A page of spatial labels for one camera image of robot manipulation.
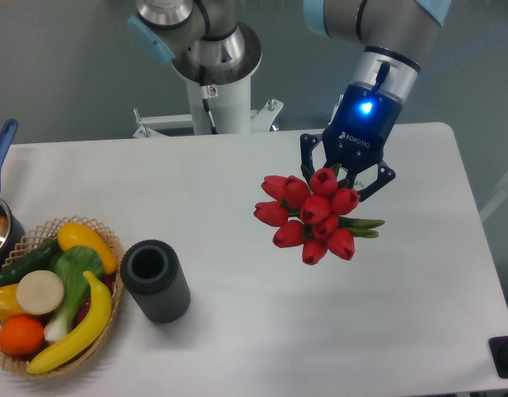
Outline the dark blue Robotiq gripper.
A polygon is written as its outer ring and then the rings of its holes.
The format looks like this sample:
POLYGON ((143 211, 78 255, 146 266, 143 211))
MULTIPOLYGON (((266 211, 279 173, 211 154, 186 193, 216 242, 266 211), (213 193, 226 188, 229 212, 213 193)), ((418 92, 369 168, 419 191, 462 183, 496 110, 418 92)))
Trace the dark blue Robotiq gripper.
POLYGON ((395 171, 382 159, 386 140, 401 109, 400 103, 381 93, 356 84, 348 85, 323 134, 300 135, 302 175, 312 176, 315 172, 313 151, 323 142, 327 167, 340 164, 350 173, 362 172, 352 188, 357 191, 360 202, 366 201, 396 177, 395 171))

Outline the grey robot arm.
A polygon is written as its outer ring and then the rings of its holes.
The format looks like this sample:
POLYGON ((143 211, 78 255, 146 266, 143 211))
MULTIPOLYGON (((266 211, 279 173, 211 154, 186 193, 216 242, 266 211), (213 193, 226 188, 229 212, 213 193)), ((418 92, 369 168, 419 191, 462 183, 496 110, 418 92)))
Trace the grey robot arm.
MULTIPOLYGON (((359 192, 368 199, 395 178, 384 146, 450 7, 447 1, 306 1, 304 21, 322 36, 363 45, 357 69, 328 127, 300 139, 301 161, 324 148, 327 165, 341 165, 349 183, 376 167, 359 192)), ((251 77, 261 42, 237 18, 234 1, 138 1, 127 27, 160 64, 186 83, 198 135, 252 132, 251 77)))

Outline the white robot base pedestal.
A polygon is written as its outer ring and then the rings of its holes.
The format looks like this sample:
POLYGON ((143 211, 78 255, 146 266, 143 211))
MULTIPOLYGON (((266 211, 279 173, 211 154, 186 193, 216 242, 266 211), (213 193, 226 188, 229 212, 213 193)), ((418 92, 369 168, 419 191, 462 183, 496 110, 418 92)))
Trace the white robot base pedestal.
POLYGON ((177 130, 196 136, 270 132, 276 129, 275 120, 284 107, 280 100, 269 98, 261 108, 252 108, 249 76, 236 83, 207 86, 187 79, 185 85, 190 113, 141 117, 135 108, 135 138, 162 137, 177 130))

